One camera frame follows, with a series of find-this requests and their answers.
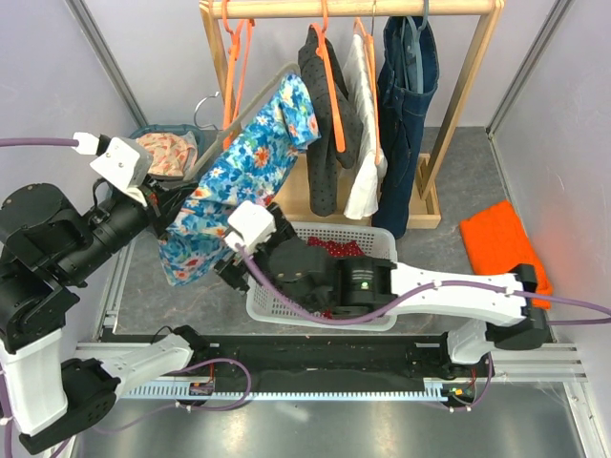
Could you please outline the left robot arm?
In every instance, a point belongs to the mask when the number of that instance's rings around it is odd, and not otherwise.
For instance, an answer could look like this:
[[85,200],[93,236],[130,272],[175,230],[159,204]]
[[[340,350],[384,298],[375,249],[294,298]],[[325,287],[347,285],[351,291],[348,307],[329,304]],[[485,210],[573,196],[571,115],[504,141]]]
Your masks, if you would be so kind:
[[187,182],[147,178],[143,201],[119,191],[79,213],[49,183],[25,186],[1,207],[1,366],[21,445],[31,454],[96,425],[128,391],[164,374],[199,375],[209,365],[205,340],[181,326],[156,343],[107,360],[61,357],[62,330],[77,290],[142,231],[164,237]]

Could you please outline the red polka dot skirt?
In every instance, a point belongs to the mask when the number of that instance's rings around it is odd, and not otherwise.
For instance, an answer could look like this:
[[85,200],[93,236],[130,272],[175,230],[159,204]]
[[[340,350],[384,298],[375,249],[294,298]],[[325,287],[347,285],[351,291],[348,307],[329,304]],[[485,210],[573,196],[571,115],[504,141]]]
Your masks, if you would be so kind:
[[340,242],[309,237],[306,241],[309,266],[307,290],[302,305],[329,320],[347,320],[368,310],[357,305],[353,292],[360,290],[360,280],[353,273],[366,255],[355,240]]

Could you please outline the dark grey dotted garment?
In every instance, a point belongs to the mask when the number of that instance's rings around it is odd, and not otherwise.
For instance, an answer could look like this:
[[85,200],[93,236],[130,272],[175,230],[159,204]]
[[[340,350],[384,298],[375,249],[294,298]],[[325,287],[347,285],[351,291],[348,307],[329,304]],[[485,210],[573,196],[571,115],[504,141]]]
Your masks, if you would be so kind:
[[326,42],[326,45],[342,120],[345,139],[343,152],[336,146],[327,75],[324,61],[316,53],[318,36],[314,29],[308,30],[305,43],[298,52],[301,78],[309,92],[321,135],[306,151],[310,210],[320,217],[335,212],[337,167],[350,169],[355,165],[363,132],[363,123],[349,102],[348,87],[333,46],[330,42]]

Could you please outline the blue floral garment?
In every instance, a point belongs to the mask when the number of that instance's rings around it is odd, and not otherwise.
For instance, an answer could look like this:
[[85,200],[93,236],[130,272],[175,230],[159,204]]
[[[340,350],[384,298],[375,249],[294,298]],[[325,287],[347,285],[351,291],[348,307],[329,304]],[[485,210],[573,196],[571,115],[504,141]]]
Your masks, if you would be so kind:
[[232,141],[183,202],[159,244],[169,284],[204,276],[230,249],[222,241],[229,215],[245,201],[269,204],[299,154],[321,137],[303,79],[289,73],[279,89]]

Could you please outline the orange hanger of skirt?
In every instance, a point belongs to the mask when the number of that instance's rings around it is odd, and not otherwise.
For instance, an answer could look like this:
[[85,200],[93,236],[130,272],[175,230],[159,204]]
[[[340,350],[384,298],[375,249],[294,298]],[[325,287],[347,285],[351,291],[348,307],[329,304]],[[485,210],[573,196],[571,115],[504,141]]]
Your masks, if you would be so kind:
[[233,103],[226,102],[223,108],[223,129],[228,132],[230,124],[240,114],[242,94],[245,81],[247,61],[249,57],[252,35],[255,28],[254,19],[240,19],[236,29],[229,26],[227,15],[228,1],[221,1],[221,19],[223,26],[231,38],[231,46],[228,51],[227,77],[225,90],[235,96]]

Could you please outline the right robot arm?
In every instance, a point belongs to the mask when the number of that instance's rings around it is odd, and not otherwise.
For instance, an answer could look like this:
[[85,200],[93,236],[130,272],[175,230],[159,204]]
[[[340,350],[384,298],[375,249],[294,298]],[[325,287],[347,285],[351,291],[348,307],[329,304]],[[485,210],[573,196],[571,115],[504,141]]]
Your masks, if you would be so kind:
[[334,257],[302,239],[277,204],[247,201],[228,218],[229,252],[214,271],[245,293],[254,280],[302,320],[326,327],[369,325],[426,314],[465,319],[447,332],[439,368],[459,375],[498,349],[528,351],[549,337],[543,310],[528,293],[531,266],[492,276],[454,275],[372,256]]

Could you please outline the orange hanger of grey garment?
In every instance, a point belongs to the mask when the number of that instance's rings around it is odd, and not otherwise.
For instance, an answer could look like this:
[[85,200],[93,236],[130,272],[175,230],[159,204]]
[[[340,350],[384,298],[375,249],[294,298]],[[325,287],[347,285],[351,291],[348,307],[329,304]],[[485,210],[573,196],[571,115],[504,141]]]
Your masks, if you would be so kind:
[[313,23],[310,27],[315,30],[318,41],[316,54],[322,60],[325,69],[336,149],[339,153],[343,153],[346,150],[345,134],[335,89],[333,70],[327,49],[326,31],[328,27],[328,6],[326,0],[321,0],[321,9],[323,24]]

